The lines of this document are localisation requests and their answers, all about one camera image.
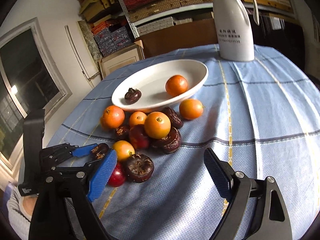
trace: white bowl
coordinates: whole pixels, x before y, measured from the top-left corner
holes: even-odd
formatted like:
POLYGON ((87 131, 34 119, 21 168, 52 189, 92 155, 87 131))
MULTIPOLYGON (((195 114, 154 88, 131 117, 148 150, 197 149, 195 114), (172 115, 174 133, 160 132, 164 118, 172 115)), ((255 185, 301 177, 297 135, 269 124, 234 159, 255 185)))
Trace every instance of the white bowl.
POLYGON ((178 59, 162 62, 142 69, 125 79, 113 92, 112 103, 125 111, 143 111, 145 113, 160 111, 193 96, 208 78, 208 68, 200 61, 178 59), (188 91, 171 97, 165 91, 167 80, 181 75, 188 81, 188 91), (124 101, 129 88, 139 89, 141 98, 132 105, 124 101))

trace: person's hand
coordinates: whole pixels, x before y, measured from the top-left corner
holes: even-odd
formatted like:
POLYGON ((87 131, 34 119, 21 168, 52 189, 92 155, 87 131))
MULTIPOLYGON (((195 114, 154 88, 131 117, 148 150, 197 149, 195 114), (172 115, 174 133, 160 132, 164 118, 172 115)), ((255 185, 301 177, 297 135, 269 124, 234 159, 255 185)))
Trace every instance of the person's hand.
POLYGON ((31 197, 31 196, 25 196, 23 197, 22 205, 26 213, 30 216, 32 216, 33 210, 36 205, 38 197, 31 197))

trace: table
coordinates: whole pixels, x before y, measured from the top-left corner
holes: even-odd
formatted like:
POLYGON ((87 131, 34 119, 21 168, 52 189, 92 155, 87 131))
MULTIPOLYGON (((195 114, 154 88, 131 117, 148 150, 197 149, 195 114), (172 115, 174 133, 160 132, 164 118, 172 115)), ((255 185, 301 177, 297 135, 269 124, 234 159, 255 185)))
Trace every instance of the table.
MULTIPOLYGON (((250 178, 276 179, 293 239, 299 239, 319 212, 320 93, 273 48, 255 46, 252 62, 230 62, 220 58, 218 45, 207 45, 118 69, 80 102, 49 146, 65 142, 112 146, 114 135, 101 129, 99 118, 112 104, 115 88, 143 68, 181 58, 199 60, 209 69, 207 81, 194 95, 204 104, 204 114, 185 122, 177 152, 146 152, 155 163, 151 179, 105 188, 93 202, 103 225, 120 240, 209 239, 226 208, 203 163, 204 149, 211 147, 250 178)), ((80 160, 69 161, 66 165, 74 166, 80 160)), ((77 236, 83 237, 71 205, 68 208, 77 236)), ((250 199, 236 239, 244 236, 252 208, 250 199)))

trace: orange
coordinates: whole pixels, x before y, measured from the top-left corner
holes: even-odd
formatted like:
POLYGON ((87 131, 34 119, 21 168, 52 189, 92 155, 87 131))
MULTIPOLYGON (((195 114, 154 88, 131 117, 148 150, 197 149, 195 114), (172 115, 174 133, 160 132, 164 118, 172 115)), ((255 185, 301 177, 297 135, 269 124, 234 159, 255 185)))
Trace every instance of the orange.
POLYGON ((100 119, 103 128, 118 128, 124 121, 124 111, 118 106, 108 106, 100 119))
POLYGON ((202 115, 203 105, 199 100, 189 98, 181 102, 179 112, 184 119, 193 120, 202 115))
POLYGON ((131 155, 134 155, 134 148, 127 141, 117 141, 113 144, 112 148, 117 152, 119 162, 122 162, 131 155))
POLYGON ((166 82, 165 90, 170 96, 176 97, 188 90, 188 82, 181 75, 172 76, 166 82))
POLYGON ((170 132, 170 128, 169 117, 161 112, 150 113, 144 122, 144 130, 149 137, 154 139, 166 137, 170 132))
POLYGON ((144 112, 134 112, 129 118, 130 127, 134 127, 137 124, 144 124, 147 115, 144 112))

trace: pile of fruit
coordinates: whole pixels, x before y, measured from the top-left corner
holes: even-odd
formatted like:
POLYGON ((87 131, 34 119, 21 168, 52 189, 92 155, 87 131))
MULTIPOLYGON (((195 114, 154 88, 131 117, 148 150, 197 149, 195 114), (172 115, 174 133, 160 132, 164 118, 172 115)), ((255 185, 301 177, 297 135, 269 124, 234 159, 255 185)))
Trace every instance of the pile of fruit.
MULTIPOLYGON (((166 91, 175 97, 188 90, 187 80, 176 75, 166 83, 166 91)), ((129 89, 124 96, 128 104, 137 102, 141 92, 129 89)), ((180 103, 179 112, 183 119, 193 120, 203 113, 203 105, 199 100, 186 99, 180 103)), ((127 179, 141 183, 148 180, 154 170, 153 161, 146 155, 137 153, 142 149, 159 149, 164 154, 176 151, 181 145, 181 134, 178 129, 183 126, 183 120, 170 107, 161 112, 152 112, 146 115, 137 111, 131 114, 129 123, 125 124, 124 111, 118 106, 108 106, 100 118, 101 126, 106 129, 114 129, 115 142, 112 148, 117 152, 118 163, 113 171, 108 185, 121 186, 127 179)), ((106 152, 105 143, 99 144, 92 150, 95 159, 102 158, 106 152)))

